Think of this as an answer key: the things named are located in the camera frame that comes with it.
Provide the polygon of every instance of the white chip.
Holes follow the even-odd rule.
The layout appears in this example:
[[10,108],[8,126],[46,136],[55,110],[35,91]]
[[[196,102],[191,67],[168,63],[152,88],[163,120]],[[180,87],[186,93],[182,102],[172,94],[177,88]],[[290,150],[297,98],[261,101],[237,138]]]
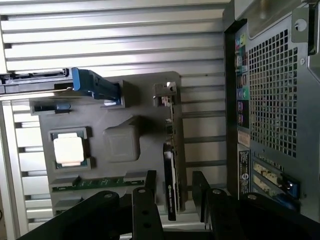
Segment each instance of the white chip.
[[63,167],[80,166],[85,160],[82,138],[77,133],[58,134],[53,146],[55,160]]

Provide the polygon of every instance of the silver metal frame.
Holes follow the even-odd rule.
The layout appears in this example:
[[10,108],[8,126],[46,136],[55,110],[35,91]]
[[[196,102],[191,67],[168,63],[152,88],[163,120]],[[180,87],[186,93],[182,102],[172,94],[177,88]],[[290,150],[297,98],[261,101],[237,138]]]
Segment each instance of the silver metal frame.
[[[3,106],[0,103],[0,116],[3,115]],[[15,240],[20,236],[20,231],[4,118],[0,118],[0,141],[0,188],[6,235],[8,240]]]
[[14,187],[15,203],[17,215],[19,219],[20,234],[26,234],[28,229],[25,195],[22,183],[22,173],[20,169],[15,121],[12,104],[10,102],[3,102],[3,118],[5,122],[5,131],[7,135],[7,144],[9,147],[9,158],[11,163],[12,180]]

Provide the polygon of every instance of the mesh grille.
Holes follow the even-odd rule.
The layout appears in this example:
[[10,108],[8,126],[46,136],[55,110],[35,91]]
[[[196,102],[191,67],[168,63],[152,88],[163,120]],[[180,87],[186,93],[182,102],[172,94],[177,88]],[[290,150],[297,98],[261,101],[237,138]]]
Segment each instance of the mesh grille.
[[298,49],[288,30],[249,51],[251,139],[296,157]]

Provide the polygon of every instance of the blue latch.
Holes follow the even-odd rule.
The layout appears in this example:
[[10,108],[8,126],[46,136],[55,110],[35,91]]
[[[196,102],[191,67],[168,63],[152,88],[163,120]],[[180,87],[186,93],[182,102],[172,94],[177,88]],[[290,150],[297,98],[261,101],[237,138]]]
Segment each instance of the blue latch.
[[91,70],[71,68],[73,90],[96,100],[114,101],[121,104],[121,89],[118,83],[105,80]]

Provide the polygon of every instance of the rear i/o panel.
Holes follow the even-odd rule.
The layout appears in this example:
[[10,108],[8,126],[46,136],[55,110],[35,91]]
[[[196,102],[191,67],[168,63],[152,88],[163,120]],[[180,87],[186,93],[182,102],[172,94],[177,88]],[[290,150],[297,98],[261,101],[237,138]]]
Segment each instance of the rear i/o panel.
[[238,196],[256,192],[319,222],[319,30],[308,22],[314,10],[304,3],[258,34],[248,25],[259,15],[247,16],[234,34],[233,86]]

